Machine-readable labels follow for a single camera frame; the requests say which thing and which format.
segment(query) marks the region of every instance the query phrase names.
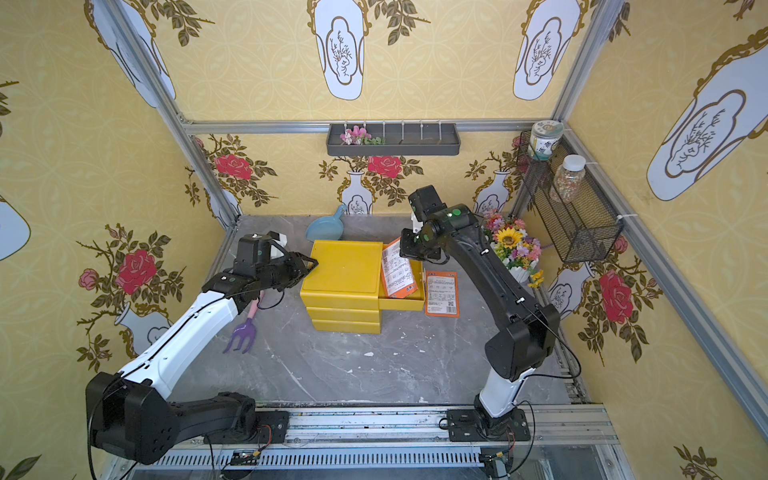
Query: jar lid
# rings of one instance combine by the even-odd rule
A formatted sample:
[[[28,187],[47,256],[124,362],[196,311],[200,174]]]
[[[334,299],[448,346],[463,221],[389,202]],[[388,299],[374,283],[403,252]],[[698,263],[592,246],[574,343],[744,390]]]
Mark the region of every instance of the jar lid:
[[[572,172],[582,171],[587,160],[581,155],[566,155],[563,159],[563,168]]]
[[[533,134],[539,138],[560,137],[564,130],[563,124],[556,120],[537,121],[531,128]]]

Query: yellow box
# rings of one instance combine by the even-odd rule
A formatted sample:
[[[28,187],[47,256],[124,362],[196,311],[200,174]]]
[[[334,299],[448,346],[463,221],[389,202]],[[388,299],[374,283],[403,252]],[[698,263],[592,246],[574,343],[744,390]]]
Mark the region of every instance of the yellow box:
[[[320,332],[344,332],[344,333],[381,333],[380,323],[369,322],[340,322],[338,320],[313,319],[315,330]]]
[[[381,310],[410,310],[413,312],[424,310],[425,286],[422,263],[418,260],[411,260],[411,270],[413,270],[413,279],[419,289],[401,299],[387,298],[384,281],[379,275],[379,308]]]
[[[339,322],[381,323],[381,310],[349,310],[340,308],[317,308],[308,306],[306,311],[311,319],[336,320]]]
[[[318,262],[301,286],[304,305],[316,308],[378,310],[381,242],[317,240]]]

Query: glass jar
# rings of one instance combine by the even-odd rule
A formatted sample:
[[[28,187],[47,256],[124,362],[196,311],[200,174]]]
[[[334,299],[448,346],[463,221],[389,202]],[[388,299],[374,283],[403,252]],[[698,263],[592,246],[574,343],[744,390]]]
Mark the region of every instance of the glass jar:
[[[533,124],[528,141],[528,156],[536,160],[549,160],[560,143],[565,128],[556,120],[542,120]]]
[[[554,174],[549,197],[556,202],[566,204],[576,200],[579,185],[587,174],[584,170],[586,164],[587,161],[581,155],[568,155]]]

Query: blue dustpan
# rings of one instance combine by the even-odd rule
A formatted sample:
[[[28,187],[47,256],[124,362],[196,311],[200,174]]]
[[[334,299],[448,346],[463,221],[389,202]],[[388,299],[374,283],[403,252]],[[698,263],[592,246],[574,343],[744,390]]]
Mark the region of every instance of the blue dustpan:
[[[339,240],[344,233],[344,223],[341,223],[341,214],[346,206],[339,205],[332,217],[321,217],[310,223],[306,229],[306,239],[315,240]]]

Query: orange card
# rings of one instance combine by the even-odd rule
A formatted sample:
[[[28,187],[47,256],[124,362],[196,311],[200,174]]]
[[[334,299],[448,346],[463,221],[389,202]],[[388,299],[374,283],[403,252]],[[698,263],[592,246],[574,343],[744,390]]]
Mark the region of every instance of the orange card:
[[[456,272],[426,272],[427,316],[458,317],[457,279]]]

